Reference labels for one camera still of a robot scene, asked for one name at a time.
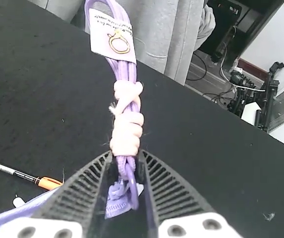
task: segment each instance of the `white label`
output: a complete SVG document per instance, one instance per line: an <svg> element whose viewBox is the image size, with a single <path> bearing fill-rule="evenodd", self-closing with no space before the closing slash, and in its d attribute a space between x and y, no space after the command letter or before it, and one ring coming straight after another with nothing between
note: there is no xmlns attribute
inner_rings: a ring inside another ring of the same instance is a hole
<svg viewBox="0 0 284 238"><path fill-rule="evenodd" d="M132 26L96 9L89 9L91 50L102 56L137 63Z"/></svg>
<svg viewBox="0 0 284 238"><path fill-rule="evenodd" d="M0 165L0 170L3 171L3 172L6 172L10 175L13 175L15 173L15 170L14 169L10 169L4 165Z"/></svg>

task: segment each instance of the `gold ring drawing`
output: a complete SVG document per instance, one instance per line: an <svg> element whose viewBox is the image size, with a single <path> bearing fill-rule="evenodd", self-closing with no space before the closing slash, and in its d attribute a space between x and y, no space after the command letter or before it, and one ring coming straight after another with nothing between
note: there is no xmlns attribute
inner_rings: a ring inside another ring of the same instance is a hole
<svg viewBox="0 0 284 238"><path fill-rule="evenodd" d="M109 45L111 47L111 49L118 53L118 54L126 54L130 51L130 45L129 45L129 42L122 36L121 34L121 30L119 29L116 29L114 31L114 35L111 35L111 34L108 34L108 37L109 37ZM122 40L126 45L127 45L127 48L123 51L120 51L120 50L117 50L114 46L113 46L113 41L114 40L117 40L117 39L120 39Z"/></svg>

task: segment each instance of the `clamp jaw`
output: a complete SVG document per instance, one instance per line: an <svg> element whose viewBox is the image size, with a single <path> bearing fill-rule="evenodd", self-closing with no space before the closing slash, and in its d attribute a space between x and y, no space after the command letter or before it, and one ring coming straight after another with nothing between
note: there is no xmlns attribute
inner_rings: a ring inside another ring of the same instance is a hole
<svg viewBox="0 0 284 238"><path fill-rule="evenodd" d="M16 219L1 227L0 238L5 234L8 238L131 237L125 230L128 223L120 221L136 213L141 214L138 219L129 220L136 220L132 222L136 222L137 229L145 227L143 234L134 233L137 238L214 238L222 234L240 237L187 181L160 159L141 150L136 165L136 180L144 185L137 211L105 219L108 188L118 179L116 161L108 151L68 179L32 218L19 218L20 221Z"/></svg>

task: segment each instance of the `white wire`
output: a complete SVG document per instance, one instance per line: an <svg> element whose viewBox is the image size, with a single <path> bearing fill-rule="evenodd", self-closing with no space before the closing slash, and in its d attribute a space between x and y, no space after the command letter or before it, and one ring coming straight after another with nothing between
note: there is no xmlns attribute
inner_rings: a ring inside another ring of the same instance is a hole
<svg viewBox="0 0 284 238"><path fill-rule="evenodd" d="M239 86L239 85L236 85L236 84L231 83L231 82L229 81L229 79L226 77L226 75L224 74L223 69L222 69L223 63L225 62L226 54L227 54L227 46L226 46L226 44L225 44L225 54L224 54L223 59L222 59L221 64L220 64L220 71L221 71L222 76L224 77L224 79L225 79L228 83L230 83L232 86L234 86L234 87L236 87L236 88L244 88L244 89L248 89L248 90L251 90L251 91L257 91L257 92L265 92L265 90L262 90L262 89L248 88L248 87L245 87L245 86Z"/></svg>

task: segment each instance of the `white clamp pad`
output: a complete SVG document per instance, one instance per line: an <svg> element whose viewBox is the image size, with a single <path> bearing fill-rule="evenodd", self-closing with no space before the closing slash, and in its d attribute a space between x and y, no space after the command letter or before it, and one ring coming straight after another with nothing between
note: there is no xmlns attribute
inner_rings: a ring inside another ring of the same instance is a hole
<svg viewBox="0 0 284 238"><path fill-rule="evenodd" d="M217 213L202 213L193 216L165 220L158 229L158 238L242 238Z"/></svg>
<svg viewBox="0 0 284 238"><path fill-rule="evenodd" d="M77 222L18 218L0 228L0 238L81 238L82 227Z"/></svg>

